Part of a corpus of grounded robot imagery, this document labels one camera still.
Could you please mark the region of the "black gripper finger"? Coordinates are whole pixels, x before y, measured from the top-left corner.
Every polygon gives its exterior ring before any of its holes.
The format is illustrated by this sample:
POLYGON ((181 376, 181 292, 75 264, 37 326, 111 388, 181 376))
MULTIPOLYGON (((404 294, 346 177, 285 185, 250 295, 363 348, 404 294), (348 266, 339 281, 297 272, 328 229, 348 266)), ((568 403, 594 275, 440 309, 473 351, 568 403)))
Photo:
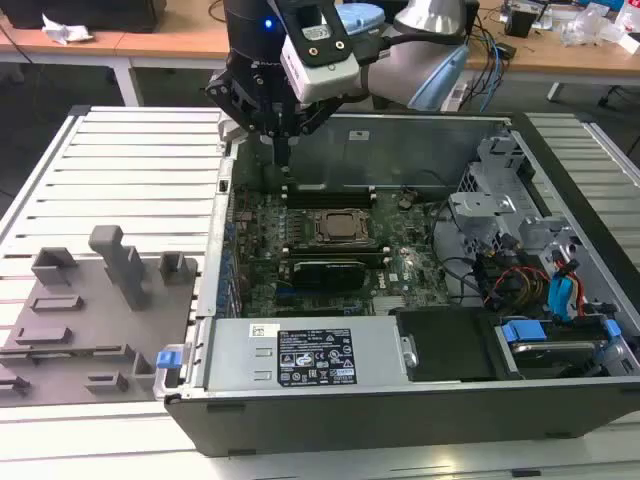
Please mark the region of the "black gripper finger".
POLYGON ((343 104, 336 97, 303 106, 298 101, 287 100, 281 112, 281 167, 289 167, 292 146, 298 138, 310 135, 327 121, 343 104))
POLYGON ((205 92, 244 131, 265 137, 271 145, 273 163, 281 167, 279 116, 274 109, 266 78, 261 72, 247 76, 222 72, 211 78, 205 92))

